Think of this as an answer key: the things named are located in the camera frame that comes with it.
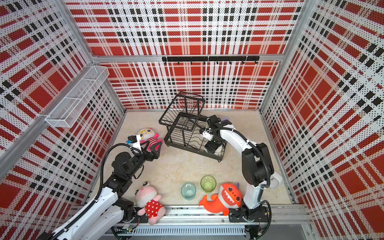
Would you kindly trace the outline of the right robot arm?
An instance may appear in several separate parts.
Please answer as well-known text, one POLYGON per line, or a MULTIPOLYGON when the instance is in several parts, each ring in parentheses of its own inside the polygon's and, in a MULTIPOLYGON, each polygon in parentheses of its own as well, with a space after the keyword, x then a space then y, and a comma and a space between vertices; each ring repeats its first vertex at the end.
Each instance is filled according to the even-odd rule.
POLYGON ((267 201, 262 200, 262 195, 265 189, 278 186, 280 180, 276 178, 267 145, 249 140, 229 120, 220 120, 215 115, 203 117, 203 120, 206 126, 200 133, 208 140, 207 149, 210 152, 217 150, 219 144, 228 143, 240 153, 247 189, 242 194, 239 187, 224 183, 217 194, 204 196, 199 206, 210 213, 228 216, 233 223, 270 217, 269 208, 263 207, 267 201))

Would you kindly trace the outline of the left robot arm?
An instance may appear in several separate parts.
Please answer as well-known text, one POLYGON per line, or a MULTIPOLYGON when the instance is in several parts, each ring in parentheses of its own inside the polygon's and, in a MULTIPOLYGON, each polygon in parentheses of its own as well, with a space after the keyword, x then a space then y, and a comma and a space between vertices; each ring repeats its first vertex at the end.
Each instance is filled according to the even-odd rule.
POLYGON ((137 215, 134 203, 123 195, 137 178, 136 173, 143 169, 144 163, 159 158, 162 144, 124 144, 130 152, 116 155, 112 162, 112 174, 107 180, 100 174, 100 187, 96 196, 62 226, 52 233, 40 234, 38 239, 98 240, 117 223, 133 220, 137 215))

